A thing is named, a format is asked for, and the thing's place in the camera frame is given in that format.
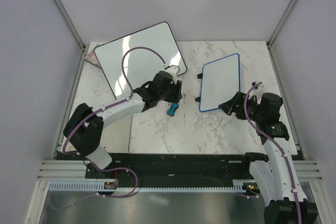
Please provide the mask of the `blue whiteboard eraser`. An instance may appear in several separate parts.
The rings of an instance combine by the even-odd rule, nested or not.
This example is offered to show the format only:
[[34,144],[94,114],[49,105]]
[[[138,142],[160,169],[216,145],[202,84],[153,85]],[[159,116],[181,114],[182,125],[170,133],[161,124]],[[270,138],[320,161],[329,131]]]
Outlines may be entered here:
[[167,110],[167,115],[169,116],[174,116],[176,110],[179,108],[179,104],[178,103],[172,103],[171,107]]

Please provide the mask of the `blue framed small whiteboard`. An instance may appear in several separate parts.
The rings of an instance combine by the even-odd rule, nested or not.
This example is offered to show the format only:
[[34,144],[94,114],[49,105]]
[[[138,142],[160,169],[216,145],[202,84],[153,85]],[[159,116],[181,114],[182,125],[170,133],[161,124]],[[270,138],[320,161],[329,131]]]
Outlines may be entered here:
[[238,53],[210,61],[203,65],[199,111],[218,109],[240,91],[240,55]]

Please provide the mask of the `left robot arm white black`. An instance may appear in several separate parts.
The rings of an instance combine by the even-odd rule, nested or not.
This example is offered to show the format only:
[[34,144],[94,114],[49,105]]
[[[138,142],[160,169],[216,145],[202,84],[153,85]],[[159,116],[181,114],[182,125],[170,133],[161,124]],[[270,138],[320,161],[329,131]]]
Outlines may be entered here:
[[111,178],[115,173],[112,157],[100,145],[102,131],[127,116],[142,113],[157,106],[160,101],[179,103],[182,98],[182,81],[177,79],[178,66],[159,71],[152,81],[131,91],[131,95],[97,110],[82,103],[75,109],[63,134],[77,153],[95,164],[97,173]]

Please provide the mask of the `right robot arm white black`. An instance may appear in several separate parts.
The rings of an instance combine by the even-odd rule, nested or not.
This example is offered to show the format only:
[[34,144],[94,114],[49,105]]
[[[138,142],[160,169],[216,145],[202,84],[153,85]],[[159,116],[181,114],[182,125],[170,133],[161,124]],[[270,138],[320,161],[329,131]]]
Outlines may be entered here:
[[274,93],[256,96],[237,92],[218,107],[225,114],[247,120],[260,136],[266,154],[246,153],[241,174],[254,178],[265,202],[265,223],[314,223],[317,205],[303,191],[290,154],[289,133],[280,121],[283,99]]

